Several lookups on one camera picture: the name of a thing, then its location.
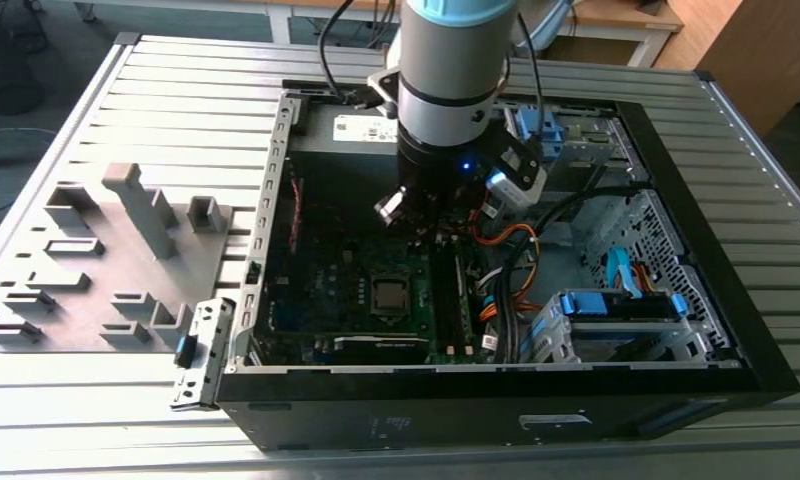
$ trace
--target side panel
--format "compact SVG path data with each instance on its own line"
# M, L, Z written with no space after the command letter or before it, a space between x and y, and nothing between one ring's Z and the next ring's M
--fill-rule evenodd
M232 402L223 409L264 451L539 445L657 437L729 410L682 395Z

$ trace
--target blue latch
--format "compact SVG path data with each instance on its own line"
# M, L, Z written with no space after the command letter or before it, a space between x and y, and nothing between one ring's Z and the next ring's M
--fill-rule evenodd
M687 316L689 314L689 301L685 298L685 295L682 295L681 293L674 293L673 296L670 297L670 300L673 300L673 306L677 309L677 313L679 314L681 317Z
M631 274L631 260L629 259L629 252L623 247L611 247L609 250L609 266L607 266L607 281L609 288L614 288L617 283L617 274L623 280L623 288L629 290L631 296L635 298L643 298L643 292L635 285L635 278Z

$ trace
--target black cable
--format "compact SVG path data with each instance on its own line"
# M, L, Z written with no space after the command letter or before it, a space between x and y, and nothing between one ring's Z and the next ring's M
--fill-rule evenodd
M374 41L374 36L376 35L376 17L379 16L379 0L374 2L374 21L371 22L371 39L368 43Z
M535 236L539 237L542 235L542 232L549 227L549 224L553 223L561 217L561 215L563 215L573 207L582 204L591 198L605 196L631 197L641 193L641 191L650 188L653 188L653 185L650 183L642 182L634 183L627 186L598 187L574 193L563 200L561 200L537 221L537 223L534 224ZM498 309L499 332L505 332L507 336L507 342L505 342L506 345L503 345L503 348L502 339L499 339L497 350L497 361L502 361L503 363L515 363L519 361L519 323L515 305L513 302L513 293L510 289L511 275L505 275L503 272L513 272L514 267L517 265L517 261L522 256L522 252L525 252L525 250L529 248L530 242L531 236L525 235L517 243L517 245L513 247L510 255L507 256L507 259L505 260L505 263L502 265L502 273L498 276L498 283L495 284L495 301Z
M352 1L354 0L344 0L344 3L342 4L342 6L338 7L338 10L335 10L335 13L330 17L330 21L326 23L326 27L323 27L323 32L320 32L320 40L318 41L318 51L320 53L320 68L323 69L323 75L326 76L326 83L330 84L332 93L342 100L346 100L346 98L344 98L344 95L342 95L340 88L338 88L338 83L335 83L335 77L332 76L332 72L330 72L330 64L326 61L326 39L330 36L330 31L332 30L332 27L335 26L335 22L338 22L338 19L342 17L344 12L347 11L347 8L350 8Z
M578 35L578 10L575 10L575 2L570 3L570 10L573 11L573 37Z
M383 12L383 19L380 20L382 26L379 29L379 33L376 34L376 38L371 41L371 43L368 43L367 48L374 48L376 46L376 44L379 43L379 41L386 36L386 34L388 33L388 30L391 30L391 24L395 20L396 10L398 10L398 0L388 0L388 7L386 8L386 11Z
M531 57L531 69L534 70L534 83L537 85L537 108L539 109L539 124L537 125L537 138L543 138L543 121L546 120L546 112L543 110L543 83L539 79L539 67L537 65L537 52L534 51L534 41L531 40L531 32L529 24L525 23L525 17L519 14L519 27L525 35L525 44L527 45L529 55Z

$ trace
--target sticker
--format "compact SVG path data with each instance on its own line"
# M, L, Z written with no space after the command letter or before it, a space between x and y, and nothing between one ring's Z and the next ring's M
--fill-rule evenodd
M336 142L398 141L398 121L371 115L339 115L335 117L332 139Z
M481 347L486 348L487 350L495 351L498 349L498 337L493 335L485 335L483 344L481 345Z
M495 208L493 205L490 205L489 203L485 203L483 206L481 207L481 211L486 214L487 217L490 218L495 218L495 215L498 215L498 208Z

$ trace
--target gray fixture block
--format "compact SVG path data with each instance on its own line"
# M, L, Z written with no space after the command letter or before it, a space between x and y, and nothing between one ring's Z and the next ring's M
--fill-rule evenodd
M67 238L51 240L44 251L55 258L59 257L100 257L104 254L104 244L98 238Z
M192 231L196 233L220 233L226 231L226 217L214 197L192 197L187 218L192 225Z
M59 228L64 230L90 228L83 220L83 212L95 208L98 208L98 204L86 188L82 186L62 186L54 189L44 210L51 215Z
M166 228L171 228L178 225L175 211L172 210L172 205L170 205L170 201L163 194L163 190L159 188L146 190L146 194L148 195L151 206L155 207L155 212L158 212L158 217L160 217L160 221L163 222Z
M135 163L111 163L104 174L104 187L122 199L131 222L139 230L155 256L167 259L175 254L175 242L166 231L158 210L139 181L142 170Z
M27 287L38 290L52 291L86 291L90 288L92 279L83 272L50 271L32 272L27 279Z
M20 317L0 320L0 344L30 345L39 341L42 329Z
M3 304L23 316L26 313L52 312L56 307L56 300L44 291L32 290L7 293Z
M163 342L172 348L178 346L184 332L190 329L192 321L192 309L186 303L182 304L178 318L172 316L166 306L158 302L155 313L151 316L151 328L156 330Z
M102 338L116 348L135 347L151 340L151 334L139 322L104 323L102 329Z
M116 292L112 294L112 306L122 315L143 315L151 317L159 303L148 292Z

